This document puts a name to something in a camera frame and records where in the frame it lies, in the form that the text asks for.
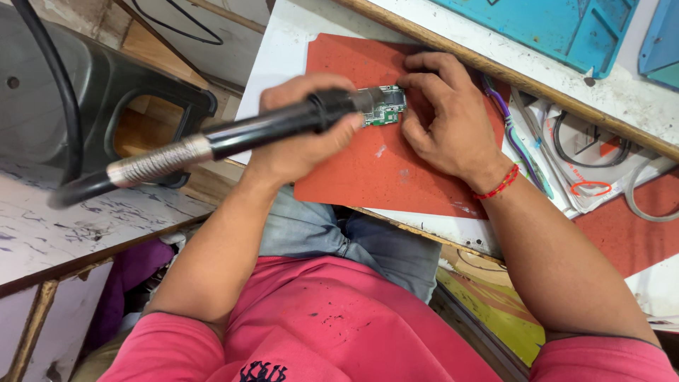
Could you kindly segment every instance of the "man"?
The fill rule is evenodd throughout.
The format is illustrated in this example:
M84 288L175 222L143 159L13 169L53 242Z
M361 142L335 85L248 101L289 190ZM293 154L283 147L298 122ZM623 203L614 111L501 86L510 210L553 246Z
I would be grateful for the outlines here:
M449 54L409 56L398 80L436 118L403 134L482 200L513 285L545 328L540 381L677 381L622 277L494 143L481 93ZM316 90L312 74L267 89L262 110ZM364 215L338 226L328 205L295 201L292 181L346 147L347 115L322 135L253 151L238 185L186 245L100 381L499 381L425 302L440 245Z

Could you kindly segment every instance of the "dark gray plastic stool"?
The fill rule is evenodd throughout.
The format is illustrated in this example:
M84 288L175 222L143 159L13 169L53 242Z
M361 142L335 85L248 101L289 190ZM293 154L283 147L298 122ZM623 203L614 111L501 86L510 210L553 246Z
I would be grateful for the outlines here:
M203 118L214 116L217 99L211 92L71 29L44 24L78 98L85 173L121 159L113 149L113 136L123 110L138 96L159 97L184 109L173 141L196 132ZM0 80L0 156L61 167L66 122L54 78L28 27L14 7L2 3ZM188 175L173 173L155 182L178 188Z

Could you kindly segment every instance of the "green circuit board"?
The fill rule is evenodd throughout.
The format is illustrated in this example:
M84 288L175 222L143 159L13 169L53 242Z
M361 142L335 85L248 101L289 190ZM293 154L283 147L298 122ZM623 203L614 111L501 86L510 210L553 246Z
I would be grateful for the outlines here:
M406 108L405 91L397 85L380 86L384 93L384 102L379 103L371 113L363 114L366 126L379 126L399 121L399 113Z

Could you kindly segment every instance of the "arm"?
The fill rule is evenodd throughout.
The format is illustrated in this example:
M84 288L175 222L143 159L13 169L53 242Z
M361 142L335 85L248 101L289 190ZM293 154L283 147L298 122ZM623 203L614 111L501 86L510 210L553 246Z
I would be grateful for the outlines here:
M265 90L260 108L276 109L328 88L355 90L338 75L296 77ZM362 116L352 114L324 134L291 137L254 150L238 185L187 243L144 314L161 311L197 319L222 339L229 314L255 268L278 189L346 147L362 123Z
M481 92L454 56L421 53L405 61L404 88L422 90L436 118L423 128L414 113L403 134L440 171L490 192L513 166L497 147ZM500 241L517 293L543 325L547 340L574 334L609 334L658 340L622 276L587 237L527 179L482 200Z

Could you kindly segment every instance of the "pink t-shirt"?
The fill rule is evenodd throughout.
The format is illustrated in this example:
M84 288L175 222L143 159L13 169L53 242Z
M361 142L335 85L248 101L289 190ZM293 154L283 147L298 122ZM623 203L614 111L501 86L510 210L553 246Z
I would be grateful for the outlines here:
M142 318L99 381L501 381L434 311L362 264L260 258L222 345L194 319ZM679 381L627 338L547 343L533 381Z

